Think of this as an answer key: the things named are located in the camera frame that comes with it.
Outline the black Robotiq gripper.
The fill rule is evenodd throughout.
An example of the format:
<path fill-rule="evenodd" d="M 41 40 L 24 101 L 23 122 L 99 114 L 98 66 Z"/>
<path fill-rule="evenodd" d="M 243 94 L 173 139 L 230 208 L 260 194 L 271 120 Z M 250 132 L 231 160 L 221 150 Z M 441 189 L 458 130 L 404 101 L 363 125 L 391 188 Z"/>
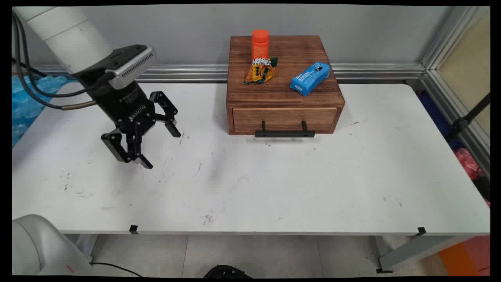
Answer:
<path fill-rule="evenodd" d="M 152 92 L 148 99 L 136 82 L 120 90 L 102 86 L 94 91 L 94 100 L 115 125 L 115 130 L 102 134 L 101 140 L 118 162 L 134 162 L 146 169 L 153 168 L 143 155 L 141 144 L 155 121 L 164 123 L 173 137 L 181 137 L 175 120 L 178 110 L 161 91 Z M 163 115 L 155 113 L 154 104 L 163 109 Z"/>

